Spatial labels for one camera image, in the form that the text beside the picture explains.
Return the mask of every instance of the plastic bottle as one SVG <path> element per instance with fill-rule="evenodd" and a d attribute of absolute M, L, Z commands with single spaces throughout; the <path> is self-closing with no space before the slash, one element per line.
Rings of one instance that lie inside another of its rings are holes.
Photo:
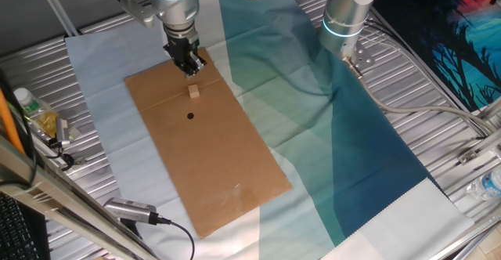
<path fill-rule="evenodd" d="M 56 136 L 57 113 L 45 101 L 35 98 L 30 91 L 25 88 L 18 88 L 14 91 L 17 101 L 24 109 L 26 115 L 45 134 L 54 138 Z"/>
<path fill-rule="evenodd" d="M 479 200 L 501 198 L 501 166 L 476 178 L 468 185 L 467 192 Z"/>

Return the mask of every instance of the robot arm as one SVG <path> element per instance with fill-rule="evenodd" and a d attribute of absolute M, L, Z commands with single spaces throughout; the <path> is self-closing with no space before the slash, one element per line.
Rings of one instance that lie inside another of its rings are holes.
<path fill-rule="evenodd" d="M 164 49 L 187 78 L 205 66 L 205 60 L 197 53 L 200 44 L 195 29 L 198 0 L 151 0 L 150 8 L 143 8 L 133 0 L 119 1 L 125 11 L 145 27 L 153 26 L 155 16 L 162 21 L 168 39 Z"/>
<path fill-rule="evenodd" d="M 187 78 L 204 67 L 206 62 L 197 53 L 200 44 L 195 29 L 198 0 L 151 0 L 152 6 L 149 8 L 133 0 L 119 1 L 128 13 L 146 27 L 153 26 L 155 16 L 162 21 L 168 39 L 164 49 Z M 351 58 L 373 1 L 328 0 L 319 34 L 323 46 L 341 59 Z"/>

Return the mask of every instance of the cardboard sheet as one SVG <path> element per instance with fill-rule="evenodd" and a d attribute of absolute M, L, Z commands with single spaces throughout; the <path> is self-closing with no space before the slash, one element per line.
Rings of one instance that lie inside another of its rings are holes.
<path fill-rule="evenodd" d="M 125 83 L 204 238 L 290 184 L 204 49 L 200 56 L 207 66 L 188 81 L 167 61 Z M 190 99 L 189 85 L 199 97 Z"/>

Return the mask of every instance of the teal fabric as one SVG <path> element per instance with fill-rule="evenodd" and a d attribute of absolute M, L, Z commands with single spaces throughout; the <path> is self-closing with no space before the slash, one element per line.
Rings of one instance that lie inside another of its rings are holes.
<path fill-rule="evenodd" d="M 219 1 L 244 109 L 294 165 L 335 245 L 431 178 L 294 0 Z M 265 108 L 273 112 L 263 115 Z M 280 202 L 261 207 L 261 256 L 271 249 L 266 237 L 291 229 L 264 225 Z"/>

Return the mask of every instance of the metal grating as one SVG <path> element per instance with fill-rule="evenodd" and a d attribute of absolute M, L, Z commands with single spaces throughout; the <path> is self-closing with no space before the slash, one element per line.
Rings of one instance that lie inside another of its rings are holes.
<path fill-rule="evenodd" d="M 326 0 L 296 0 L 316 28 L 321 26 Z M 96 33 L 134 22 L 122 15 L 82 29 Z M 364 70 L 370 90 L 382 102 L 394 107 L 451 105 L 444 92 L 429 80 L 427 72 L 405 57 L 405 53 L 379 31 L 366 28 L 361 42 L 373 56 L 374 66 Z M 85 157 L 86 164 L 75 166 L 67 174 L 97 201 L 120 197 L 114 174 L 92 123 L 85 99 L 68 60 L 63 38 L 57 38 L 0 59 L 13 86 L 25 86 L 47 101 L 83 134 L 68 148 L 69 153 Z M 478 134 L 462 119 L 434 111 L 419 114 L 386 114 L 395 130 L 436 178 L 442 189 L 460 210 L 474 220 L 481 219 L 498 204 L 466 202 L 463 187 L 475 177 L 499 164 L 492 155 L 475 169 L 462 167 L 457 157 L 479 142 Z M 501 122 L 501 116 L 492 115 Z M 84 259 L 106 255 L 91 241 L 48 221 L 52 259 Z"/>

